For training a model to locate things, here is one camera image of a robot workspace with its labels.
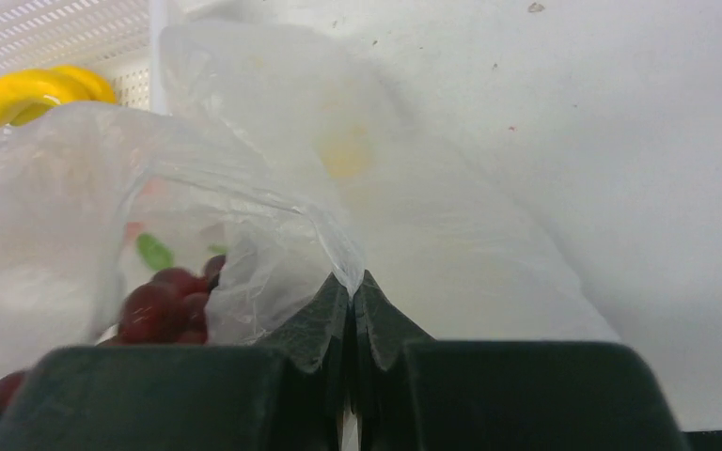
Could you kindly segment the white perforated plastic tray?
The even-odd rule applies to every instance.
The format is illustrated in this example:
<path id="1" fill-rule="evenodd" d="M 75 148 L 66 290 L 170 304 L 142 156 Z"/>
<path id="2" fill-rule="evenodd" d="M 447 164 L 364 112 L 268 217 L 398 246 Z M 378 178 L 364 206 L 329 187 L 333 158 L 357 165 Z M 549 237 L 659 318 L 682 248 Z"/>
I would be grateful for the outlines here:
<path id="1" fill-rule="evenodd" d="M 118 102 L 150 108 L 150 8 L 143 0 L 0 1 L 0 75 L 74 65 L 95 71 Z M 0 129 L 0 141 L 12 132 Z"/>

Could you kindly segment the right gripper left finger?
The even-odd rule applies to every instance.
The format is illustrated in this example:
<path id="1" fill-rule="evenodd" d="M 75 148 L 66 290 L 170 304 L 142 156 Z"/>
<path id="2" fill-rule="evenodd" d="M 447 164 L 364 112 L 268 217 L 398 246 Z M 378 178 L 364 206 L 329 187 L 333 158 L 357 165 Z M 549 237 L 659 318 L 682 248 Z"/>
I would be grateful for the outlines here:
<path id="1" fill-rule="evenodd" d="M 335 277 L 249 346 L 56 350 L 0 418 L 0 450 L 337 450 L 348 293 Z"/>

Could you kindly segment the clear plastic bag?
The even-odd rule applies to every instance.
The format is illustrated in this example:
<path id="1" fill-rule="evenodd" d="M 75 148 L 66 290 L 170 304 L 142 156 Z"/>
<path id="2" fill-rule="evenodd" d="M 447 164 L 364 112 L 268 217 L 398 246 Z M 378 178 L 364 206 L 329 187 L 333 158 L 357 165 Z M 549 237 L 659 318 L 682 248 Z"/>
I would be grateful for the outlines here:
<path id="1" fill-rule="evenodd" d="M 614 341 L 575 272 L 473 152 L 418 126 L 371 64 L 292 25 L 160 39 L 168 111 L 58 107 L 0 143 L 0 377 L 110 331 L 150 273 L 228 257 L 212 337 L 270 334 L 370 272 L 433 334 Z"/>

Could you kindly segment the dark red fake grapes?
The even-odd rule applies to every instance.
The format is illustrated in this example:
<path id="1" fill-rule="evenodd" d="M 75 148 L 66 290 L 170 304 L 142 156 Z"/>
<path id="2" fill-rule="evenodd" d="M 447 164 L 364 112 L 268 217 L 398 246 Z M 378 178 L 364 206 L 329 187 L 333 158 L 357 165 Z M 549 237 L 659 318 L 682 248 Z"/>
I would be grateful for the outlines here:
<path id="1" fill-rule="evenodd" d="M 67 265 L 13 264 L 0 269 L 0 411 L 24 374 L 67 346 L 166 344 L 206 338 L 207 279 L 164 268 L 132 289 L 98 291 L 92 272 Z"/>

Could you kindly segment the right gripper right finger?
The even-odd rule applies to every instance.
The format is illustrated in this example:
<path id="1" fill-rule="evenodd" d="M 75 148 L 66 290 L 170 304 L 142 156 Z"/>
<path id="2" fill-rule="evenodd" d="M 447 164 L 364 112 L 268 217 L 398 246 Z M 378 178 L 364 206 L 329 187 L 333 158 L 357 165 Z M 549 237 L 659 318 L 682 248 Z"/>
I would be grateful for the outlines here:
<path id="1" fill-rule="evenodd" d="M 685 450 L 630 348 L 431 337 L 367 274 L 353 296 L 363 450 Z"/>

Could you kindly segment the yellow fake banana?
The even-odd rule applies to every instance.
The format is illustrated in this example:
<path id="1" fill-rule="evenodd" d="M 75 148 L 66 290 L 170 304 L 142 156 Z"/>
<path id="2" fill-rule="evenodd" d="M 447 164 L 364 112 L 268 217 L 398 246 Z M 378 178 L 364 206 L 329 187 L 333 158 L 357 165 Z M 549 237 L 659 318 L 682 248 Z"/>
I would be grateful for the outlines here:
<path id="1" fill-rule="evenodd" d="M 0 129 L 23 126 L 57 106 L 77 101 L 115 104 L 107 80 L 82 67 L 14 71 L 0 77 Z"/>

